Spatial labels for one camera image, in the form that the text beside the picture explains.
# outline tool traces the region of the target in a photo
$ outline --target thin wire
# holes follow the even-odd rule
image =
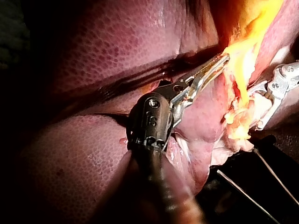
[[[269,212],[267,212],[261,205],[259,205],[255,200],[253,200],[248,194],[245,193],[245,191],[240,188],[236,183],[234,183],[229,177],[227,177],[223,172],[220,170],[217,170],[217,173],[222,176],[227,182],[229,182],[232,186],[234,186],[238,191],[240,191],[242,194],[244,194],[249,200],[251,200],[257,207],[259,207],[264,213],[266,213],[274,222],[277,224],[280,224],[272,215],[270,215]]]
[[[280,183],[280,185],[285,189],[285,191],[291,196],[291,198],[296,202],[297,205],[299,205],[299,202],[295,199],[295,197],[291,194],[291,192],[286,188],[286,186],[281,182],[281,180],[278,178],[278,176],[274,173],[273,169],[269,166],[269,164],[264,160],[264,158],[261,156],[257,148],[253,148],[253,151],[260,157],[260,159],[263,161],[263,163],[266,165],[270,173],[275,177],[275,179]]]

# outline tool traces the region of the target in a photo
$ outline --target metal jaw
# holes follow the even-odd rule
[[[178,81],[154,90],[168,100],[174,118],[173,127],[181,122],[185,108],[193,104],[198,93],[223,72],[229,60],[229,54],[218,54]]]
[[[268,112],[256,123],[255,130],[261,131],[265,128],[273,114],[281,105],[286,93],[299,86],[299,61],[290,64],[281,64],[273,71],[273,79],[262,81],[254,85],[248,90],[251,96],[257,92],[272,101],[272,107]]]

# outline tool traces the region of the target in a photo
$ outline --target screw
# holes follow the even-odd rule
[[[158,108],[160,106],[160,103],[155,99],[150,99],[149,100],[149,105],[152,108]]]
[[[261,120],[258,121],[257,126],[262,126],[262,125],[263,125],[263,122]]]
[[[175,92],[181,92],[181,91],[183,91],[183,87],[182,86],[180,86],[180,85],[175,85],[174,87],[173,87],[173,90],[175,91]]]
[[[273,88],[273,89],[278,89],[278,88],[279,88],[278,83],[273,83],[273,84],[272,84],[272,88]]]
[[[287,70],[288,72],[293,72],[293,71],[294,71],[294,68],[293,68],[292,66],[289,66],[289,67],[286,68],[286,70]]]

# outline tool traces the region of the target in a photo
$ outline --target metal forceps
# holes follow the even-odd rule
[[[266,124],[281,105],[286,93],[299,86],[299,61],[277,66],[273,71],[273,75],[274,77],[270,82],[265,80],[248,89],[249,96],[257,92],[272,101],[272,107],[256,123],[255,130],[258,131],[265,128]]]
[[[169,102],[174,118],[173,127],[181,122],[185,108],[193,104],[198,93],[223,72],[229,60],[229,54],[217,54],[206,63],[183,75],[176,82],[158,87],[154,91],[162,94]]]

